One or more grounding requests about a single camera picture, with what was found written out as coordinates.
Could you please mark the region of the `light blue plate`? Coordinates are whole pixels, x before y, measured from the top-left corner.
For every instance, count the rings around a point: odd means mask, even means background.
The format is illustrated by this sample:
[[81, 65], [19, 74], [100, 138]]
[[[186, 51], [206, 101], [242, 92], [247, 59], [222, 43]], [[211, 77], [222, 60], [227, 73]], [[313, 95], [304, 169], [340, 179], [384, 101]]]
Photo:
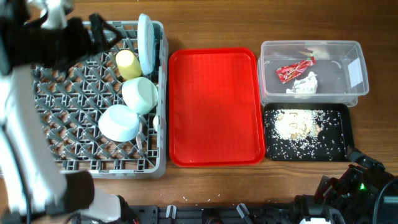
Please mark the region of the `light blue plate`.
[[148, 75], [155, 68], [155, 32], [150, 17], [140, 14], [137, 27], [137, 46], [141, 70]]

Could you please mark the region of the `yellow plastic cup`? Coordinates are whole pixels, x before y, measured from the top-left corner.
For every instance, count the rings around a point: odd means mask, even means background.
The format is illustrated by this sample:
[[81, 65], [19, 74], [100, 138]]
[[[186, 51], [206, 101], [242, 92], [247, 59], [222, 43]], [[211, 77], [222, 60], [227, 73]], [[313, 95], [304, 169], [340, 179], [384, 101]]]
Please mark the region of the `yellow plastic cup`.
[[120, 75], [126, 80], [131, 80], [142, 75], [140, 62], [130, 50], [119, 51], [116, 54], [116, 64]]

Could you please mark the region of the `green bowl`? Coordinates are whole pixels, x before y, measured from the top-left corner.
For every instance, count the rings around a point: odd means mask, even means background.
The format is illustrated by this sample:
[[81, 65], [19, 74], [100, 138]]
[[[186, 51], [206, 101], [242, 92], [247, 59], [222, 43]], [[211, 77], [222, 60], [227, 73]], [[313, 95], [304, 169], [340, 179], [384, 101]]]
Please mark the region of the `green bowl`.
[[137, 114], [148, 114], [158, 102], [157, 86], [145, 77], [127, 80], [122, 85], [125, 104]]

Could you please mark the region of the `light blue bowl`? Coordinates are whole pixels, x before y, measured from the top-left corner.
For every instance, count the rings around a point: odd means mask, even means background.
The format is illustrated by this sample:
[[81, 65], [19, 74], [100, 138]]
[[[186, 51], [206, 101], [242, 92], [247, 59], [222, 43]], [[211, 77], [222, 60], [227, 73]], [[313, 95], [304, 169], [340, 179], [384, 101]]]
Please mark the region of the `light blue bowl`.
[[138, 134], [139, 115], [126, 105], [113, 105], [100, 116], [98, 127], [112, 141], [130, 141]]

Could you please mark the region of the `red candy wrapper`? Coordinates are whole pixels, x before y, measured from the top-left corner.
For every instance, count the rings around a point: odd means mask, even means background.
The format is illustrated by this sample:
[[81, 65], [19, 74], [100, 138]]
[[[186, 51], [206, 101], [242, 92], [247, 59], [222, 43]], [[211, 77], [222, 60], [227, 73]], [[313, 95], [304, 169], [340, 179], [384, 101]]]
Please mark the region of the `red candy wrapper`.
[[275, 72], [279, 77], [279, 80], [283, 84], [285, 84], [290, 80], [300, 76], [308, 67], [311, 67], [315, 64], [316, 64], [315, 58], [309, 57], [297, 63], [280, 67]]

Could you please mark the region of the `white napkin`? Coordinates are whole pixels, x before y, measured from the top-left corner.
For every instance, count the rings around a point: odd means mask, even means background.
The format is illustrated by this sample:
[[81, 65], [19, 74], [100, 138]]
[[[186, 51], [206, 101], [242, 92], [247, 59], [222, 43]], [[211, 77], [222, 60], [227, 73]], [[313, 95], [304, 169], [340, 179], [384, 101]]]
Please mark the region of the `white napkin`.
[[317, 74], [310, 72], [307, 77], [294, 81], [293, 87], [291, 89], [286, 89], [286, 93], [314, 94], [317, 92], [317, 88]]

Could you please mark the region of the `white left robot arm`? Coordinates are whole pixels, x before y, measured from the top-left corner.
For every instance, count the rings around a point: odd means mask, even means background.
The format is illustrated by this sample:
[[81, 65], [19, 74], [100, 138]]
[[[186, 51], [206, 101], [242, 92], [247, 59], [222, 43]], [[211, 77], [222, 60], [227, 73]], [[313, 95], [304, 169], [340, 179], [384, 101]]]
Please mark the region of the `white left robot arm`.
[[31, 67], [67, 71], [110, 49], [109, 24], [90, 16], [91, 29], [69, 17], [72, 1], [1, 2], [1, 170], [9, 208], [2, 223], [44, 216], [124, 223], [133, 219], [120, 196], [96, 189], [87, 171], [61, 174], [49, 152], [35, 108]]

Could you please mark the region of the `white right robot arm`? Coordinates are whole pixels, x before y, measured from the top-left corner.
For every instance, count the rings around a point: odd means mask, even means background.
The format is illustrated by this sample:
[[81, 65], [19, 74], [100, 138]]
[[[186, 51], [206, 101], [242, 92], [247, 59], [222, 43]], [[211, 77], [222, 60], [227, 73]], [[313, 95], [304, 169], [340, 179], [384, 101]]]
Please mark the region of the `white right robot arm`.
[[340, 177], [323, 176], [314, 195], [298, 195], [292, 223], [397, 223], [397, 176], [384, 165], [347, 147], [348, 166]]

